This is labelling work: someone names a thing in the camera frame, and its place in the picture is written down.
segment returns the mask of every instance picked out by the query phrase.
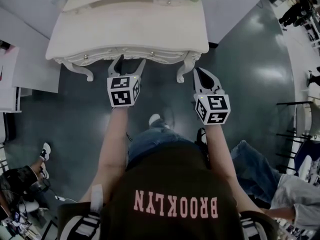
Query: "table drawer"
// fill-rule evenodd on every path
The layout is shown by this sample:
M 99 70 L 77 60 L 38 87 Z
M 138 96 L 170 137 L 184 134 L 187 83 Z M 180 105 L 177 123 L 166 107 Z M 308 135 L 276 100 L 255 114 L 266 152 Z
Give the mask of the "table drawer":
M 114 55 L 118 54 L 119 53 L 116 48 L 102 48 L 65 57 L 65 59 L 68 62 L 77 64 L 79 66 L 86 66 L 99 60 L 110 59 L 110 57 L 113 58 Z
M 153 3 L 161 6 L 183 6 L 189 2 L 189 0 L 153 0 Z
M 118 47 L 118 52 L 124 55 L 125 59 L 145 58 L 164 64 L 173 64 L 183 61 L 187 51 L 166 51 L 143 47 Z

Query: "person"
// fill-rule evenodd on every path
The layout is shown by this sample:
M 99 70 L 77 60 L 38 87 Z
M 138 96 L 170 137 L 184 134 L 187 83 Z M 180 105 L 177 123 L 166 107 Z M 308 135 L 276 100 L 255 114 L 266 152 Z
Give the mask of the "person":
M 237 179 L 248 195 L 271 205 L 264 212 L 300 229 L 320 227 L 320 189 L 297 176 L 280 174 L 245 140 L 231 151 Z
M 127 163 L 127 124 L 128 108 L 114 108 L 91 186 L 59 207 L 58 239 L 277 239 L 275 221 L 240 187 L 220 125 L 206 126 L 209 170 L 198 146 L 158 114 Z
M 35 182 L 41 179 L 48 179 L 45 161 L 49 159 L 51 147 L 48 143 L 43 148 L 38 160 L 31 166 L 10 169 L 0 175 L 0 205 L 8 217 L 13 217 L 19 211 L 18 204 L 24 192 Z
M 279 19 L 279 23 L 286 27 L 295 23 L 298 17 L 311 16 L 314 5 L 317 4 L 317 0 L 298 0 L 297 3 L 287 10 L 282 18 Z
M 320 66 L 318 66 L 318 67 L 316 68 L 316 70 L 317 70 L 318 72 L 320 72 Z M 309 72 L 310 72 L 310 76 L 309 76 L 309 78 L 308 78 L 308 80 L 307 80 L 307 82 L 306 82 L 306 86 L 309 87 L 309 85 L 312 84 L 312 83 L 316 83 L 318 86 L 320 86 L 320 75 L 319 75 L 319 76 L 314 76 L 314 75 L 311 73 L 311 71 L 309 71 Z

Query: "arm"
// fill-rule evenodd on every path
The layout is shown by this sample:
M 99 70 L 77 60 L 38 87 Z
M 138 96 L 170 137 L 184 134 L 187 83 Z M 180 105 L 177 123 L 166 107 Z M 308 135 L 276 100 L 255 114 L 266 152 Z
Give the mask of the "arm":
M 126 169 L 127 124 L 128 108 L 114 108 L 104 135 L 96 175 L 80 202 L 90 202 L 91 188 L 98 184 L 102 185 L 103 202 L 109 201 L 113 187 Z
M 207 125 L 205 134 L 211 169 L 214 174 L 229 183 L 237 202 L 238 212 L 255 211 L 262 213 L 241 188 L 237 180 L 236 170 L 221 125 Z
M 271 218 L 280 218 L 285 219 L 287 221 L 294 221 L 296 218 L 296 211 L 294 207 L 285 207 L 278 209 L 264 209 L 263 210 L 266 215 Z

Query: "white sneaker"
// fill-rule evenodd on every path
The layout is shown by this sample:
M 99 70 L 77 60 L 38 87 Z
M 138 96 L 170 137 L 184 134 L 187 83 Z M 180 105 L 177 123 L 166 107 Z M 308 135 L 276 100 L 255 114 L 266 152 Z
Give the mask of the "white sneaker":
M 149 119 L 149 126 L 151 126 L 155 121 L 161 119 L 159 114 L 153 114 Z
M 40 154 L 40 157 L 43 159 L 43 161 L 49 160 L 49 155 L 51 153 L 51 147 L 48 143 L 43 144 L 42 152 Z
M 49 173 L 46 170 L 46 165 L 44 162 L 40 166 L 40 174 L 42 175 L 43 179 L 49 179 Z

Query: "knee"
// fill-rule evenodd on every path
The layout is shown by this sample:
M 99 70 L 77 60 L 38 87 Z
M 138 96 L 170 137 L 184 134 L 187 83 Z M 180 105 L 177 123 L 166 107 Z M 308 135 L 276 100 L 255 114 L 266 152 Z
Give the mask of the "knee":
M 239 142 L 237 147 L 247 147 L 249 144 L 244 139 Z

